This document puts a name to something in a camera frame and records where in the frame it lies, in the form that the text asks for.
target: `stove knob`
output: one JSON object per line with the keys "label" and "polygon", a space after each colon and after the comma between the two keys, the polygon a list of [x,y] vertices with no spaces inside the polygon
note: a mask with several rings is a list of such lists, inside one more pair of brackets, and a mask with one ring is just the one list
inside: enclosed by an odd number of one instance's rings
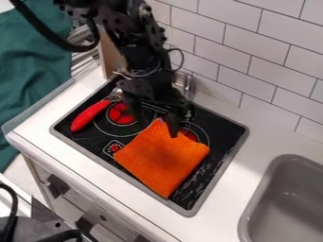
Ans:
{"label": "stove knob", "polygon": [[112,152],[116,152],[116,151],[118,151],[120,149],[120,147],[118,145],[114,144],[114,145],[112,145],[110,147],[110,149],[111,149]]}

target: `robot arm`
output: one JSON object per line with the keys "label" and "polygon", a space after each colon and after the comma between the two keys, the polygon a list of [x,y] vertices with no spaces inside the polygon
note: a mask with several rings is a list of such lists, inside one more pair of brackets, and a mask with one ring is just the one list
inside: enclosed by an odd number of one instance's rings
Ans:
{"label": "robot arm", "polygon": [[59,9],[73,18],[85,20],[94,41],[88,46],[76,46],[62,40],[45,26],[21,0],[10,0],[25,18],[50,42],[72,52],[95,48],[100,35],[96,25],[104,27],[116,48],[127,61],[127,75],[117,83],[133,115],[140,120],[141,103],[149,103],[163,110],[170,134],[176,137],[179,122],[192,109],[178,90],[172,87],[175,70],[171,68],[169,53],[179,49],[165,49],[165,29],[153,16],[152,7],[144,0],[53,0]]}

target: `wooden panel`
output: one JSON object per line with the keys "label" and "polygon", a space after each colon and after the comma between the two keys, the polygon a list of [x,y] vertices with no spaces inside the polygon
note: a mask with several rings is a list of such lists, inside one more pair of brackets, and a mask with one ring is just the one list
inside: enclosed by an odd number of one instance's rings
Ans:
{"label": "wooden panel", "polygon": [[127,63],[125,58],[121,56],[104,30],[101,31],[101,46],[99,52],[105,78],[109,78],[115,70],[126,70]]}

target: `stove control panel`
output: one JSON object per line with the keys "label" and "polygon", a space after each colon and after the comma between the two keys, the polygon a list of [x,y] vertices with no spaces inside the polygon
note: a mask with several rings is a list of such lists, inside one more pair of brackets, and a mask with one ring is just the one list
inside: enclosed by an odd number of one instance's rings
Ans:
{"label": "stove control panel", "polygon": [[103,153],[113,158],[113,154],[118,152],[125,145],[117,140],[111,140],[103,149]]}

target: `black stovetop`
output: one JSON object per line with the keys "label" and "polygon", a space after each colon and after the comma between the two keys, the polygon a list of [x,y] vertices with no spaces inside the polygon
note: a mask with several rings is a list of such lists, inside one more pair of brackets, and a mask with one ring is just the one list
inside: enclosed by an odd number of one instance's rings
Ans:
{"label": "black stovetop", "polygon": [[[120,117],[119,112],[122,109],[122,104],[113,103],[84,130],[77,133],[70,131],[72,121],[95,102],[107,97],[114,88],[117,79],[108,83],[95,95],[67,114],[58,122],[54,130],[65,136],[63,141],[66,141],[67,138],[69,145],[72,144],[76,149],[78,147],[85,148],[91,153],[90,157],[94,155],[133,178],[129,172],[113,160],[113,151],[128,144],[140,131],[151,124],[155,118],[154,112],[144,109],[146,122],[133,122],[128,117]],[[182,122],[181,125],[184,134],[204,143],[211,150],[208,157],[169,198],[177,206],[190,211],[246,132],[246,129],[197,106],[195,106],[193,122]]]}

